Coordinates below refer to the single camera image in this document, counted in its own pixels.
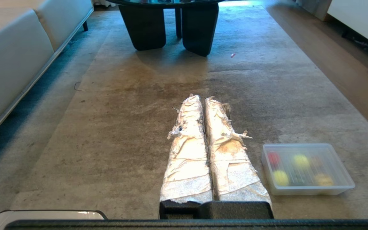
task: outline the plastic container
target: plastic container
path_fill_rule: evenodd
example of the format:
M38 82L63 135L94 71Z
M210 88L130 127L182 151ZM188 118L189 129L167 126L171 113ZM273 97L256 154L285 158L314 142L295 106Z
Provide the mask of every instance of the plastic container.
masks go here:
M337 195L355 183L330 144L264 144L273 195Z

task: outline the carpet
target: carpet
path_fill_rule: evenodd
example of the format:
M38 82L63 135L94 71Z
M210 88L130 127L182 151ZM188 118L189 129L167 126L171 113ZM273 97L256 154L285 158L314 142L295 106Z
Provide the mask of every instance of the carpet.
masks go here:
M356 188L272 196L276 218L368 218L368 122L261 6L221 7L207 58L175 37L172 10L158 50L135 51L118 11L88 22L0 127L0 211L157 218L172 107L194 93L231 104L265 186L263 144L336 149Z

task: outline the foil-wrapped object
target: foil-wrapped object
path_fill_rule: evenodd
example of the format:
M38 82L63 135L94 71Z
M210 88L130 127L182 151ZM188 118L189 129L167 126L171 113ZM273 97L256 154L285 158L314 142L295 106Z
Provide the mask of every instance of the foil-wrapped object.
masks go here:
M216 199L266 201L272 206L270 196L245 152L242 138L251 137L247 136L247 131L235 133L228 116L229 105L213 98L205 100L205 122Z
M213 200L207 164L207 145L200 96L183 101L175 126L168 134L174 138L163 180L160 201L204 203Z

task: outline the wooden floor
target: wooden floor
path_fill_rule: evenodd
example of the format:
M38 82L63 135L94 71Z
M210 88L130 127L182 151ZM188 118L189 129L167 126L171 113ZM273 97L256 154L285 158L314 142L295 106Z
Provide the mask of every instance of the wooden floor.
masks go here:
M368 121L368 51L341 34L337 20L322 22L293 0L254 0L262 5ZM117 7L96 7L117 10Z

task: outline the sofa cushion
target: sofa cushion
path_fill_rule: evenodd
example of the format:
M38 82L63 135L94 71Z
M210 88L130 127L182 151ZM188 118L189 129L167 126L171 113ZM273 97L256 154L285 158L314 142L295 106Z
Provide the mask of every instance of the sofa cushion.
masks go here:
M53 53L49 38L32 9L0 9L0 116Z
M0 0L0 7L34 9L55 51L93 11L91 0Z

